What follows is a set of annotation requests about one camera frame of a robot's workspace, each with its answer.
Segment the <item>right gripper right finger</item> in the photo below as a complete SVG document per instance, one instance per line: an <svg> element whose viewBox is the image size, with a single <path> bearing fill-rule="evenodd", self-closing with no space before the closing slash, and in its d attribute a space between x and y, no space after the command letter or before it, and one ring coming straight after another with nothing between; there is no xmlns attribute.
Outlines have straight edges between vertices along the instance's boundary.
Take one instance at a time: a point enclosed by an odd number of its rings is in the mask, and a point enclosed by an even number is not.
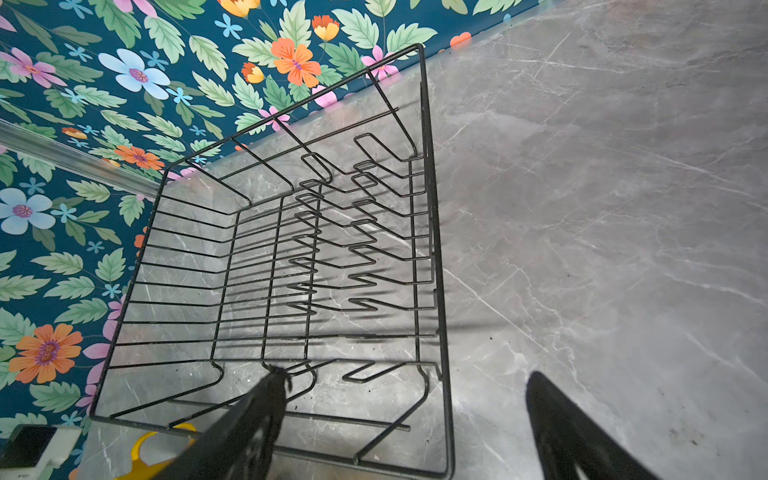
<svg viewBox="0 0 768 480"><path fill-rule="evenodd" d="M544 478L656 477L539 371L527 381L526 407Z"/></svg>

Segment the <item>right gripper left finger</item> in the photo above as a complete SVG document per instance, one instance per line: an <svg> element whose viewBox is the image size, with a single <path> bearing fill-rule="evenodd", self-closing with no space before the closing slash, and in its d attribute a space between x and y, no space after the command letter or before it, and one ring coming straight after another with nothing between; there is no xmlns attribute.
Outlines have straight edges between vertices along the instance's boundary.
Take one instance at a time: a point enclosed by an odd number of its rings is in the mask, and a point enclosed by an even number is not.
<svg viewBox="0 0 768 480"><path fill-rule="evenodd" d="M289 373L269 374L170 465L158 479L265 479L291 390Z"/></svg>

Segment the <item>yellow mug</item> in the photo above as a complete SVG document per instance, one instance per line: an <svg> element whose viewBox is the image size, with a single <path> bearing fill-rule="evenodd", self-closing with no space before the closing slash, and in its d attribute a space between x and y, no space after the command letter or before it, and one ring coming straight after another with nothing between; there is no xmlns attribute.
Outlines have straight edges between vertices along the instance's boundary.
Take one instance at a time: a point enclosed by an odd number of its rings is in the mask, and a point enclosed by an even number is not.
<svg viewBox="0 0 768 480"><path fill-rule="evenodd" d="M190 423L177 425L174 429L193 434L197 432ZM194 443L193 434L172 435L168 432L143 434L131 447L128 472L117 476L117 479L153 479Z"/></svg>

